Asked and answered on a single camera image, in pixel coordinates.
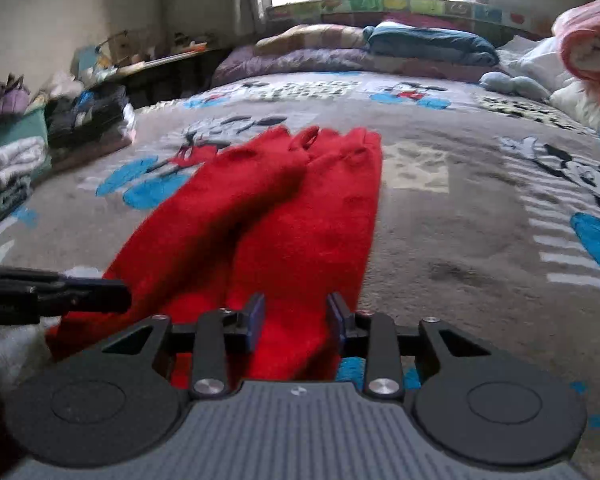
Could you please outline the red knit sweater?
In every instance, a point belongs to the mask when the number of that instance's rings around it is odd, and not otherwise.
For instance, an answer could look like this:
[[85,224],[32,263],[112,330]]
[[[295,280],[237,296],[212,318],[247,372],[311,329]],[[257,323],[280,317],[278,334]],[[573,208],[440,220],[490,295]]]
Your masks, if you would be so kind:
[[207,160],[135,230],[106,270],[132,304],[69,313],[46,342],[56,360],[155,314],[176,324],[265,300],[256,350],[234,379],[320,380],[338,364],[327,297],[358,302],[372,246],[381,138],[310,127],[266,130]]

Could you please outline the clutter clothes pile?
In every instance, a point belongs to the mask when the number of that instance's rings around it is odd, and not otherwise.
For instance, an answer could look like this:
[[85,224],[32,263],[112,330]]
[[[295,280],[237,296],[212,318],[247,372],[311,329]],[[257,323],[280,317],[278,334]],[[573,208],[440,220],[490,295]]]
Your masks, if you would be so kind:
[[176,35],[175,39],[172,53],[158,58],[153,47],[143,49],[140,40],[122,30],[100,44],[76,50],[70,72],[53,73],[36,93],[28,89],[21,76],[10,74],[6,80],[0,80],[0,123],[23,115],[34,102],[75,99],[99,84],[209,50],[205,41],[196,42],[183,35]]

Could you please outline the striped dark folded clothes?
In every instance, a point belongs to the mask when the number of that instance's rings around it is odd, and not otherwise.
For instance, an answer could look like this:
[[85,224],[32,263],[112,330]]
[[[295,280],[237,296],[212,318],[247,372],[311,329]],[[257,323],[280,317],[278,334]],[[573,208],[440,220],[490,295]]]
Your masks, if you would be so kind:
[[44,108],[48,146],[54,150],[76,148],[99,140],[122,123],[128,104],[125,88],[117,84],[85,90],[73,99],[49,100]]

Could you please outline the grey knit folded cloth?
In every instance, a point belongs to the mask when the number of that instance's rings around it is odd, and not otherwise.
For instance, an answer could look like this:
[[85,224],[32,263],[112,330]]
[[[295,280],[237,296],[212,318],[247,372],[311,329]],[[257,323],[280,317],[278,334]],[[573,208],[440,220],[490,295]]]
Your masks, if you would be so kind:
[[7,188],[0,190],[0,221],[21,206],[32,194],[31,177],[16,177]]

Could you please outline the pink folded garment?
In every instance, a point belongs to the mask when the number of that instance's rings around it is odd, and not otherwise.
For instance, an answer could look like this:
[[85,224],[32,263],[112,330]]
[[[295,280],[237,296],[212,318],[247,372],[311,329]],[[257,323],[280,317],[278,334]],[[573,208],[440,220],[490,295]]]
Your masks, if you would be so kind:
[[114,152],[127,148],[133,144],[136,129],[112,129],[104,133],[97,141],[86,142],[76,148],[58,148],[50,151],[52,171],[54,174],[68,171],[76,167],[83,167],[93,160],[102,158]]

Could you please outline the Mickey Mouse grey blanket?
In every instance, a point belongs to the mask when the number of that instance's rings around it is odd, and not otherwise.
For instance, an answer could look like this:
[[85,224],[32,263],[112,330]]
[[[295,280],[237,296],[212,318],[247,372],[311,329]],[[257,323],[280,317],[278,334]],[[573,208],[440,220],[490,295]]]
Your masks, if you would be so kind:
[[306,73],[146,106],[132,145],[50,178],[0,222],[0,264],[105,270],[162,196],[140,167],[188,134],[369,128],[384,164],[361,306],[440,316],[569,380],[590,413],[577,461],[600,478],[600,136],[495,102],[461,82]]

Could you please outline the teal plastic storage bin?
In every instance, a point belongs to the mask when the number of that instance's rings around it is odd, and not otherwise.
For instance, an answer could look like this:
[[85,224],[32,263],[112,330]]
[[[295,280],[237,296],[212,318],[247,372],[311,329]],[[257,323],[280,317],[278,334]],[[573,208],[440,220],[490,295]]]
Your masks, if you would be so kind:
[[0,146],[9,144],[10,142],[19,139],[28,138],[29,136],[42,136],[46,141],[47,159],[45,164],[35,170],[33,177],[36,179],[41,174],[45,174],[50,170],[50,154],[48,154],[47,142],[47,127],[42,108],[32,110],[32,112],[17,117],[10,122],[5,122],[0,125]]

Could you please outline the dark side table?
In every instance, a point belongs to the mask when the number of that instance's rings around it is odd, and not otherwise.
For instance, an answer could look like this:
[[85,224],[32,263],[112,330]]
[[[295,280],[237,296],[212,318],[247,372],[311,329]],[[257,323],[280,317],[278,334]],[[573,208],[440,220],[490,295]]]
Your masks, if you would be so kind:
[[215,70],[228,58],[232,47],[170,55],[146,62],[140,68],[128,66],[117,71],[93,91],[125,88],[132,107],[154,105],[162,101],[188,98],[211,87]]

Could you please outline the purple quilt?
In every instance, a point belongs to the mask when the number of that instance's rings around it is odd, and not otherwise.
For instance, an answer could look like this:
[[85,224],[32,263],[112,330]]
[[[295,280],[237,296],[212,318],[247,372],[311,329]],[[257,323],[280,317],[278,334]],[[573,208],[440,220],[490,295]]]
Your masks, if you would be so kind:
[[258,55],[253,46],[235,49],[214,71],[212,87],[241,79],[309,72],[372,72],[396,76],[434,78],[476,84],[486,73],[501,66],[460,65],[421,58],[374,55],[360,49],[300,49],[281,55]]

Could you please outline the light blue plush toy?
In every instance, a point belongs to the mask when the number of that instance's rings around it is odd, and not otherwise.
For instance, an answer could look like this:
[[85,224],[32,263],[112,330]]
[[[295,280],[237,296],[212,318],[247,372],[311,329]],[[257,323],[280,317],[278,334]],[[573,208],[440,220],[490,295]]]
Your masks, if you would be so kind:
[[481,76],[479,84],[483,89],[506,96],[522,96],[538,102],[550,99],[547,88],[527,76],[512,77],[501,72],[490,72]]

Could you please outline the patterned beige pillow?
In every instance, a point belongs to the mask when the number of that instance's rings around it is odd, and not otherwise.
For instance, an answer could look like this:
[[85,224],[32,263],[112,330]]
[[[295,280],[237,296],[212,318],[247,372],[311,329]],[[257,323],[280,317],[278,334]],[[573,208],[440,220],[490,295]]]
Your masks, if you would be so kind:
[[297,25],[279,35],[259,40],[253,47],[257,55],[284,55],[304,49],[364,49],[362,28],[336,25]]

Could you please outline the white duvet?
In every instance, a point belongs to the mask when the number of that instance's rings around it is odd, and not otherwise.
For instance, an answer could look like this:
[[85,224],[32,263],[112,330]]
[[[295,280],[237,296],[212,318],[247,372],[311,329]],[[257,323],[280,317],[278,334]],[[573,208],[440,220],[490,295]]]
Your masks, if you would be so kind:
[[550,104],[600,133],[600,103],[583,81],[565,69],[554,38],[533,41],[515,36],[496,50],[509,75],[528,76],[542,84],[550,92]]

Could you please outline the colourful foam bed barrier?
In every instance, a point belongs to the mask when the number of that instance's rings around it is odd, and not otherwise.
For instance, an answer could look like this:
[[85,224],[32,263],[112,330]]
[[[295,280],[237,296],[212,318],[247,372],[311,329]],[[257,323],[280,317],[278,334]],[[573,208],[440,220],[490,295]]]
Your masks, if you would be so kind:
[[433,16],[443,21],[460,20],[464,24],[487,24],[546,37],[552,32],[552,21],[519,12],[502,10],[490,4],[449,0],[310,0],[270,6],[265,11],[270,22],[280,20],[307,21],[327,15],[414,13]]

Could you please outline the pink folded quilt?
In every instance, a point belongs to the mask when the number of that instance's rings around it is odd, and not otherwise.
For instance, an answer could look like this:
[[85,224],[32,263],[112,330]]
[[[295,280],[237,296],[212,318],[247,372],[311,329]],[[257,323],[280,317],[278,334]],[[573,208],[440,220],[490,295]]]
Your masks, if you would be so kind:
[[562,64],[600,103],[600,0],[560,14],[552,32]]

